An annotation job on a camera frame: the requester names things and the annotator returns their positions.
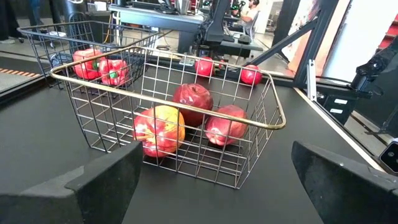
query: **apple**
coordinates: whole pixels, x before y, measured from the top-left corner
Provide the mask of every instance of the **apple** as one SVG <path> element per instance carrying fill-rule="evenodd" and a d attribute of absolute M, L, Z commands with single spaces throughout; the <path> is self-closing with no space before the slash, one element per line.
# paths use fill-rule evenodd
<path fill-rule="evenodd" d="M 220 107 L 216 112 L 222 114 L 228 114 L 231 116 L 235 116 L 237 118 L 245 118 L 246 113 L 243 109 L 235 105 L 227 105 Z M 224 146 L 224 144 L 232 144 L 235 142 L 235 139 L 228 138 L 226 139 L 226 135 L 228 134 L 228 127 L 231 121 L 228 119 L 217 118 L 217 117 L 210 117 L 206 122 L 206 131 L 211 131 L 212 133 L 206 133 L 207 138 L 210 140 L 211 143 L 217 144 L 219 146 Z M 229 136 L 235 138 L 242 138 L 244 133 L 246 132 L 246 128 L 248 126 L 244 123 L 232 121 Z"/>
<path fill-rule="evenodd" d="M 203 57 L 203 58 L 212 60 L 211 57 Z M 195 63 L 195 70 L 197 71 L 198 75 L 203 75 L 207 77 L 210 77 L 215 72 L 215 69 L 213 68 L 213 62 L 208 62 L 205 60 L 198 60 Z"/>
<path fill-rule="evenodd" d="M 178 114 L 176 108 L 161 105 L 145 110 L 141 115 L 137 115 L 134 119 L 133 128 L 135 131 L 132 132 L 132 136 L 133 139 L 142 141 L 145 155 L 165 157 L 168 154 L 164 152 L 174 153 L 180 147 L 181 143 L 177 143 L 177 139 L 183 141 L 185 138 L 184 118 L 181 113 Z M 178 116 L 180 126 L 177 129 Z"/>
<path fill-rule="evenodd" d="M 259 70 L 259 67 L 255 66 L 255 65 L 246 65 L 245 68 Z M 261 79 L 262 79 L 261 72 L 242 69 L 242 74 L 241 74 L 242 82 L 244 82 L 248 85 L 257 85 L 258 83 L 261 82 Z"/>
<path fill-rule="evenodd" d="M 176 89 L 172 101 L 205 110 L 211 110 L 213 107 L 213 97 L 210 92 L 196 83 L 180 85 Z M 186 125 L 197 127 L 202 124 L 202 113 L 186 109 L 180 109 L 180 112 L 185 119 Z"/>

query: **white wall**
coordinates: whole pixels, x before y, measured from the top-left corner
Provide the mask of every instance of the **white wall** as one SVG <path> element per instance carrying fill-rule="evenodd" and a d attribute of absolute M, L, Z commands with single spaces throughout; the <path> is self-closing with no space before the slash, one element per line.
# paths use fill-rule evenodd
<path fill-rule="evenodd" d="M 271 12 L 272 3 L 274 0 L 260 0 L 260 4 L 257 6 L 260 10 L 259 17 L 257 18 L 257 22 L 254 25 L 257 33 L 266 33 L 266 27 L 268 23 L 269 13 Z"/>
<path fill-rule="evenodd" d="M 398 14 L 398 0 L 353 0 L 323 76 L 351 82 L 368 62 Z"/>

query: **gold basket rim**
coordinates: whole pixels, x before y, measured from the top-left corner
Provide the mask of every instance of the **gold basket rim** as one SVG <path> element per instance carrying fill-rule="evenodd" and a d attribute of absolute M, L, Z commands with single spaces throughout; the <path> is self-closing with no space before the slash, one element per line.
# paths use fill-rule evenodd
<path fill-rule="evenodd" d="M 55 79 L 58 79 L 58 80 L 62 80 L 62 81 L 65 81 L 65 82 L 71 82 L 71 83 L 74 83 L 74 84 L 77 84 L 77 85 L 87 86 L 87 87 L 90 87 L 90 88 L 96 88 L 96 89 L 99 89 L 99 90 L 109 91 L 111 93 L 117 93 L 117 94 L 121 94 L 121 95 L 126 95 L 126 96 L 130 96 L 130 97 L 138 98 L 138 99 L 142 99 L 142 100 L 153 101 L 153 102 L 159 103 L 161 105 L 167 105 L 167 106 L 173 106 L 173 107 L 180 108 L 180 109 L 197 111 L 197 112 L 200 112 L 200 113 L 203 113 L 203 114 L 207 114 L 209 116 L 216 116 L 218 118 L 228 119 L 228 120 L 231 120 L 231 121 L 236 121 L 236 122 L 240 122 L 240 123 L 256 126 L 258 128 L 264 128 L 264 129 L 270 129 L 270 130 L 279 130 L 279 129 L 282 129 L 282 128 L 284 128 L 286 126 L 285 113 L 283 111 L 282 105 L 281 105 L 279 97 L 277 95 L 276 88 L 275 88 L 272 76 L 269 73 L 267 73 L 265 71 L 262 71 L 262 70 L 258 70 L 258 71 L 260 71 L 261 73 L 267 75 L 267 78 L 268 78 L 268 80 L 270 82 L 270 85 L 272 87 L 272 91 L 274 93 L 274 98 L 275 98 L 275 101 L 277 103 L 277 110 L 279 110 L 279 113 L 280 113 L 279 116 L 280 116 L 280 119 L 282 120 L 282 122 L 280 124 L 266 124 L 266 123 L 261 123 L 261 122 L 257 122 L 257 121 L 252 121 L 250 119 L 237 118 L 235 116 L 231 116 L 231 115 L 227 115 L 227 114 L 223 114 L 223 113 L 218 113 L 218 112 L 215 112 L 215 111 L 212 111 L 212 110 L 205 110 L 205 109 L 197 108 L 197 107 L 194 107 L 194 106 L 184 105 L 184 104 L 181 104 L 181 103 L 175 103 L 173 101 L 168 101 L 168 100 L 161 100 L 159 98 L 146 96 L 146 95 L 142 95 L 142 94 L 139 94 L 139 93 L 134 93 L 134 92 L 131 92 L 131 91 L 121 90 L 121 89 L 110 87 L 110 86 L 106 86 L 106 85 L 100 85 L 100 84 L 97 84 L 97 83 L 92 83 L 92 82 L 88 82 L 88 81 L 84 81 L 84 80 L 79 80 L 79 79 L 76 79 L 76 78 L 70 78 L 70 77 L 66 77 L 66 76 L 63 76 L 63 75 L 57 75 L 57 72 L 59 72 L 61 70 L 64 70 L 66 68 L 70 68 L 72 66 L 75 66 L 75 65 L 78 65 L 78 64 L 81 64 L 81 63 L 85 63 L 85 62 L 88 62 L 88 61 L 96 60 L 96 59 L 101 58 L 101 57 L 105 57 L 105 56 L 108 56 L 108 55 L 112 55 L 112 54 L 115 54 L 115 53 L 118 53 L 118 52 L 127 51 L 127 50 L 131 50 L 131 49 L 144 49 L 145 51 L 151 50 L 151 51 L 155 51 L 155 52 L 171 54 L 171 58 L 173 57 L 173 55 L 181 56 L 181 57 L 185 57 L 185 58 L 187 57 L 187 55 L 184 55 L 184 54 L 173 53 L 173 52 L 168 52 L 168 51 L 164 51 L 164 50 L 157 50 L 157 49 L 152 49 L 152 48 L 148 48 L 148 47 L 130 46 L 130 47 L 122 48 L 122 49 L 117 49 L 117 50 L 114 50 L 114 51 L 111 51 L 111 52 L 95 55 L 93 57 L 85 58 L 83 60 L 79 60 L 79 61 L 76 61 L 76 62 L 70 62 L 70 63 L 64 64 L 64 65 L 61 65 L 59 67 L 51 69 L 50 76 L 52 78 L 55 78 Z M 189 56 L 189 58 L 195 58 L 195 59 L 198 59 L 198 60 L 199 59 L 200 60 L 207 60 L 205 58 L 200 58 L 200 57 L 196 57 L 196 56 L 191 56 L 191 55 L 188 55 L 188 56 Z M 225 63 L 225 62 L 219 62 L 219 61 L 214 61 L 214 60 L 212 62 L 218 63 L 218 64 L 222 64 L 222 65 L 227 65 L 227 63 Z M 234 67 L 234 68 L 244 68 L 244 67 L 239 66 L 239 65 L 231 65 L 231 66 Z"/>

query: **bell pepper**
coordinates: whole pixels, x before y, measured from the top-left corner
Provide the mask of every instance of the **bell pepper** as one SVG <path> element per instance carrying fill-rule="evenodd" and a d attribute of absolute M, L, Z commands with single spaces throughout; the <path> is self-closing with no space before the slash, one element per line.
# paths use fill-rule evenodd
<path fill-rule="evenodd" d="M 89 57 L 93 57 L 95 55 L 100 55 L 102 52 L 95 49 L 86 49 L 86 50 L 78 50 L 73 54 L 73 61 L 83 60 Z M 93 80 L 101 76 L 98 71 L 98 61 L 105 60 L 104 57 L 101 57 L 98 60 L 92 60 L 85 63 L 81 63 L 74 66 L 76 74 L 80 78 L 84 78 L 87 80 Z"/>
<path fill-rule="evenodd" d="M 102 60 L 99 65 L 102 82 L 106 85 L 122 85 L 127 81 L 129 69 L 124 60 Z"/>

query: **person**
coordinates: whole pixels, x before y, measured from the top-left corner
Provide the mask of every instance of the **person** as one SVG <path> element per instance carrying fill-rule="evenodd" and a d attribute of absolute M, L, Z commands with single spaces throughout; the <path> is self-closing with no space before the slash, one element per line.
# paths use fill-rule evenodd
<path fill-rule="evenodd" d="M 22 34 L 17 30 L 19 24 L 9 0 L 0 0 L 0 44 L 13 44 L 13 38 L 21 38 Z"/>
<path fill-rule="evenodd" d="M 229 27 L 230 31 L 245 31 L 246 34 L 249 33 L 250 27 L 252 26 L 253 20 L 257 13 L 259 12 L 257 6 L 260 4 L 260 0 L 250 0 L 249 2 L 249 10 L 241 13 L 241 20 L 237 25 Z M 233 10 L 232 14 L 236 15 L 238 13 L 237 10 Z"/>
<path fill-rule="evenodd" d="M 30 22 L 31 26 L 41 26 L 44 25 L 44 23 L 40 20 L 40 0 L 30 0 L 30 6 L 33 11 L 33 21 Z"/>

